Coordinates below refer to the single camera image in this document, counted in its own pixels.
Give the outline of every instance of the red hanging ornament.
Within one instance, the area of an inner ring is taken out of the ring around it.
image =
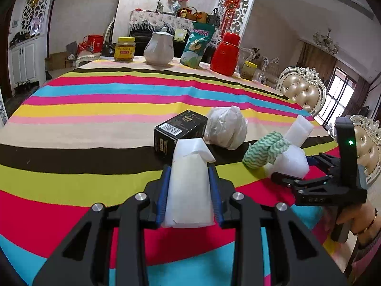
[[[226,30],[229,30],[232,22],[234,14],[236,13],[236,9],[239,7],[241,0],[225,0],[225,14],[222,19],[222,24],[220,26],[220,37],[221,39],[224,37]]]

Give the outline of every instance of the window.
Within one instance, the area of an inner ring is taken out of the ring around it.
[[[355,89],[355,82],[339,68],[330,80],[327,89],[327,99],[319,114],[315,117],[317,122],[323,127],[332,123],[335,124],[336,118],[340,117],[352,96]]]

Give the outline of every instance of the white teapot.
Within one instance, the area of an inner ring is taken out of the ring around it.
[[[166,32],[163,27],[160,32],[153,32],[145,50],[144,57],[148,64],[154,66],[165,66],[175,56],[173,51],[173,35]]]

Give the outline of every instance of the jar with yellow lid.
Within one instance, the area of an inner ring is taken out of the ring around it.
[[[135,55],[135,38],[121,36],[115,45],[114,58],[117,62],[131,62]]]
[[[245,80],[252,80],[256,69],[257,69],[256,64],[250,61],[245,61],[241,70],[241,78]]]

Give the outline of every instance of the red box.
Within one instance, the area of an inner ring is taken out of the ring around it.
[[[85,36],[83,41],[85,42],[85,38],[87,37],[87,44],[89,50],[94,54],[95,52],[101,52],[103,47],[103,35],[88,35]]]

